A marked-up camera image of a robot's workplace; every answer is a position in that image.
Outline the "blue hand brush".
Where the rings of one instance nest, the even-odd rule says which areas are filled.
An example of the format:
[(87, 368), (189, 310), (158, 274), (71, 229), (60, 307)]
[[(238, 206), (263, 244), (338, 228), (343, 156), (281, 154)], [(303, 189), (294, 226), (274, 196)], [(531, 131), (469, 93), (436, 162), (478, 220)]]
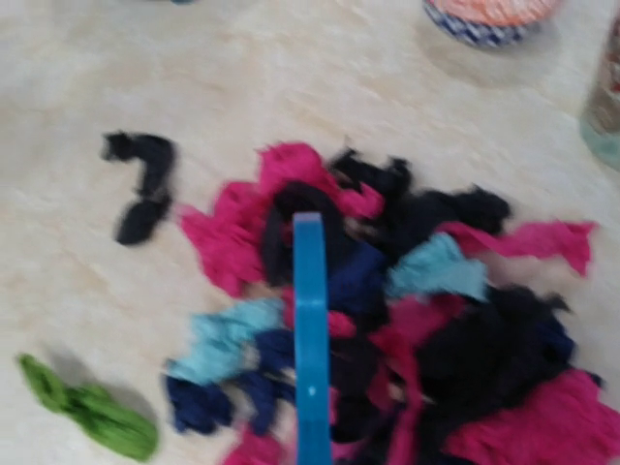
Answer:
[(294, 215), (294, 357), (298, 465), (332, 462), (326, 243), (318, 212)]

